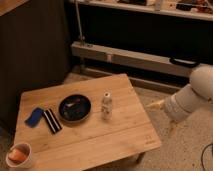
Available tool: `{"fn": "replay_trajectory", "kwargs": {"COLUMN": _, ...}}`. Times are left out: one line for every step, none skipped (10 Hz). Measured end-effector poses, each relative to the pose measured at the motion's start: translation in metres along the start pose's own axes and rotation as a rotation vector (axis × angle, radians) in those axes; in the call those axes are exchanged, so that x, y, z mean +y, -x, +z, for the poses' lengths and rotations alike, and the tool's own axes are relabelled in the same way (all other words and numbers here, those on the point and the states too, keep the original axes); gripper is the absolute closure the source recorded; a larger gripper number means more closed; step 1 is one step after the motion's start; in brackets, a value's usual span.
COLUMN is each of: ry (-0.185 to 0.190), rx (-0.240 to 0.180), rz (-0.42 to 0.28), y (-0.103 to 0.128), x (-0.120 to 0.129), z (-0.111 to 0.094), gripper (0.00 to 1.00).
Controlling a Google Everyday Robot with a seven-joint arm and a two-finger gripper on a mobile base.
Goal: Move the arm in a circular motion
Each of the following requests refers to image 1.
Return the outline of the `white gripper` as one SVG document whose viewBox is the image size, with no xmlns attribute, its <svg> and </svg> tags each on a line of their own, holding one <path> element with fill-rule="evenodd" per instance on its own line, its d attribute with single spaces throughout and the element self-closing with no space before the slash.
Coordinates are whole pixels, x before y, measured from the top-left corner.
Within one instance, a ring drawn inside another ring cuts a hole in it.
<svg viewBox="0 0 213 171">
<path fill-rule="evenodd" d="M 179 122 L 187 119 L 193 112 L 201 108 L 205 100 L 199 96 L 190 84 L 164 100 L 158 100 L 147 105 L 147 108 L 162 110 L 173 120 L 169 122 L 169 134 L 175 133 Z"/>
</svg>

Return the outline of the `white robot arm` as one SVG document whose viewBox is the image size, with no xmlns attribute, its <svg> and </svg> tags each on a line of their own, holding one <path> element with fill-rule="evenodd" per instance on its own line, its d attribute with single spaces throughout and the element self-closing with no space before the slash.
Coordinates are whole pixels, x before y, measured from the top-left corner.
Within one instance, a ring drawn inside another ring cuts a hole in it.
<svg viewBox="0 0 213 171">
<path fill-rule="evenodd" d="M 169 135 L 179 123 L 188 119 L 206 104 L 213 106 L 213 66 L 196 67 L 189 75 L 189 83 L 165 99 L 147 105 L 163 110 L 170 119 Z"/>
</svg>

